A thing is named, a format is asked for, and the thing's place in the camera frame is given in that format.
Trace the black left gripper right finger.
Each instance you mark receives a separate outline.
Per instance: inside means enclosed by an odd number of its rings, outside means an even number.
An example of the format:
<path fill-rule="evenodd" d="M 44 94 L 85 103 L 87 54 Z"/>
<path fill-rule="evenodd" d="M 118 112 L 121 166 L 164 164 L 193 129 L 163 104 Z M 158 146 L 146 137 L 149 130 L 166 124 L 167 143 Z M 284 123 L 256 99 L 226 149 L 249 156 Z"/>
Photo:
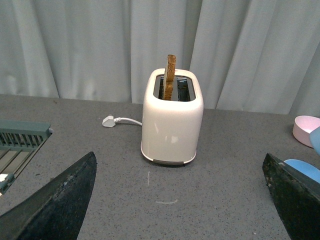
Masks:
<path fill-rule="evenodd" d="M 320 184 L 267 153 L 262 170 L 277 213 L 292 240 L 320 238 Z"/>

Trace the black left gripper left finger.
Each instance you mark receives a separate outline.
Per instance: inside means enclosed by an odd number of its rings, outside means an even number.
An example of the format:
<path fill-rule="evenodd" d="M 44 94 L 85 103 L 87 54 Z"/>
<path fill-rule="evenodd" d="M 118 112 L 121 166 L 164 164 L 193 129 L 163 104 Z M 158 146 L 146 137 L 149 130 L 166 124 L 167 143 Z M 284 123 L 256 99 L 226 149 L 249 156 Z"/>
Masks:
<path fill-rule="evenodd" d="M 75 240 L 92 196 L 97 159 L 89 152 L 0 217 L 2 240 Z"/>

